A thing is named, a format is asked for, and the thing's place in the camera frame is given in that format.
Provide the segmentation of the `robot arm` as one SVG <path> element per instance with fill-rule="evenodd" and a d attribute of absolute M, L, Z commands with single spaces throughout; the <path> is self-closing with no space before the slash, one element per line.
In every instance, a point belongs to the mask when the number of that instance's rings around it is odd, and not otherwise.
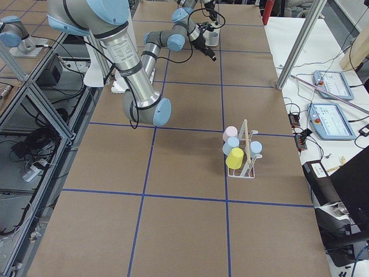
<path fill-rule="evenodd" d="M 206 45 L 205 26 L 193 22 L 196 1 L 178 1 L 172 14 L 174 26 L 165 31 L 146 34 L 145 49 L 138 55 L 129 36 L 128 1 L 49 1 L 49 25 L 61 32 L 93 35 L 101 41 L 112 58 L 128 89 L 123 96 L 123 111 L 133 122 L 165 125 L 171 116 L 171 102 L 157 92 L 149 78 L 163 47 L 180 51 L 188 40 L 213 61 L 216 56 Z"/>
<path fill-rule="evenodd" d="M 174 0 L 180 7 L 194 9 L 197 2 L 196 0 Z M 203 0 L 201 3 L 204 5 L 205 10 L 209 13 L 208 17 L 217 25 L 217 13 L 215 11 L 215 1 Z"/>

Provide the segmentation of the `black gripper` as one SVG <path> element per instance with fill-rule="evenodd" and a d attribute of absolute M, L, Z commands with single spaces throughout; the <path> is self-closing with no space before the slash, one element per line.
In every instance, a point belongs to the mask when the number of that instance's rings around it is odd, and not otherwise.
<path fill-rule="evenodd" d="M 203 35 L 199 35 L 196 39 L 191 38 L 191 44 L 204 55 L 211 58 L 212 61 L 216 61 L 216 55 L 214 51 L 206 45 L 206 40 Z"/>
<path fill-rule="evenodd" d="M 206 10 L 209 10 L 209 17 L 212 20 L 212 22 L 217 25 L 218 24 L 218 18 L 217 13 L 214 10 L 215 7 L 215 0 L 203 0 L 203 4 Z"/>

